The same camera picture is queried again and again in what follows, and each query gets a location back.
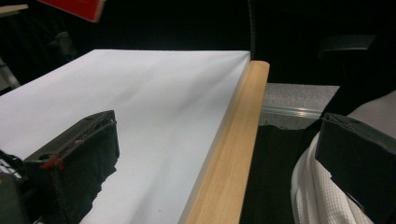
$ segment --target white fabric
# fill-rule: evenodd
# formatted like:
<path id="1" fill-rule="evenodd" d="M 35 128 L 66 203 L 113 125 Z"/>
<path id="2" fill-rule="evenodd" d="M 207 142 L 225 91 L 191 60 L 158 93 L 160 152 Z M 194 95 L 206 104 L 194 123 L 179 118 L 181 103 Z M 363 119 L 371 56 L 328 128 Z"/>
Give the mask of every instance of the white fabric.
<path id="1" fill-rule="evenodd" d="M 349 117 L 396 138 L 396 91 L 353 111 Z M 291 180 L 291 201 L 296 223 L 373 223 L 331 180 L 315 159 L 319 133 L 298 160 Z"/>
<path id="2" fill-rule="evenodd" d="M 117 172 L 81 223 L 177 223 L 248 62 L 246 51 L 95 50 L 0 97 L 0 148 L 26 158 L 114 109 Z"/>

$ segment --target red marking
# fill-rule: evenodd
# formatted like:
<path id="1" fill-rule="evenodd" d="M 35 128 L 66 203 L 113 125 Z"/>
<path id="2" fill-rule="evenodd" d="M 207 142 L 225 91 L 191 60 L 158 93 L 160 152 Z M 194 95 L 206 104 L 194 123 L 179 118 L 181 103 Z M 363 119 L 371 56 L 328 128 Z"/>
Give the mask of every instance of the red marking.
<path id="1" fill-rule="evenodd" d="M 40 166 L 41 169 L 49 169 L 52 168 L 54 166 L 57 166 L 58 169 L 62 170 L 64 168 L 64 162 L 61 160 L 61 158 L 59 158 L 59 154 L 55 153 L 51 156 L 51 158 L 49 159 L 49 161 L 47 161 L 46 163 L 42 164 Z"/>

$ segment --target light wood trim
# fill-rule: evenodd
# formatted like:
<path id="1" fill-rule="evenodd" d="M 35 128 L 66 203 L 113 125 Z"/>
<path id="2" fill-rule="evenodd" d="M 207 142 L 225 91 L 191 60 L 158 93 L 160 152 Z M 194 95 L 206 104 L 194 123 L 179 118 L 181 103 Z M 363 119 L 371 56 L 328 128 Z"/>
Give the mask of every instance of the light wood trim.
<path id="1" fill-rule="evenodd" d="M 19 11 L 19 10 L 22 10 L 22 9 L 26 9 L 26 8 L 28 8 L 28 6 L 26 4 L 0 7 L 0 14 L 16 12 L 16 11 Z"/>
<path id="2" fill-rule="evenodd" d="M 250 62 L 187 223 L 238 223 L 269 64 Z"/>

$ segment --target white board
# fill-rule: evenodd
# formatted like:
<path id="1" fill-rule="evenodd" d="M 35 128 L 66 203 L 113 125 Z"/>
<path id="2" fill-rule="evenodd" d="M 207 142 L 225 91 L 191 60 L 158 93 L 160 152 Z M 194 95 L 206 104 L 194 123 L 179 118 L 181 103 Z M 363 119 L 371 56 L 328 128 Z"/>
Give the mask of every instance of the white board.
<path id="1" fill-rule="evenodd" d="M 0 97 L 0 148 L 24 159 L 80 119 L 113 109 L 117 172 L 81 223 L 177 223 L 248 55 L 94 50 Z"/>

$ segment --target red object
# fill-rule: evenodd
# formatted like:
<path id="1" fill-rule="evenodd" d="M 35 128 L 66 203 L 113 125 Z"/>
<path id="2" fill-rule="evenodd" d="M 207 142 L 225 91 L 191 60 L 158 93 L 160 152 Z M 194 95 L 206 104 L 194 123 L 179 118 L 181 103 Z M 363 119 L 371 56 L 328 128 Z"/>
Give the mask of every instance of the red object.
<path id="1" fill-rule="evenodd" d="M 106 0 L 38 0 L 38 2 L 57 7 L 60 10 L 93 22 L 99 21 L 105 1 Z"/>
<path id="2" fill-rule="evenodd" d="M 55 153 L 53 154 L 49 161 L 47 161 L 46 163 L 42 164 L 40 166 L 41 169 L 49 169 L 52 167 L 58 167 L 59 170 L 62 170 L 64 168 L 64 162 L 61 160 L 61 158 L 59 158 L 59 154 Z"/>

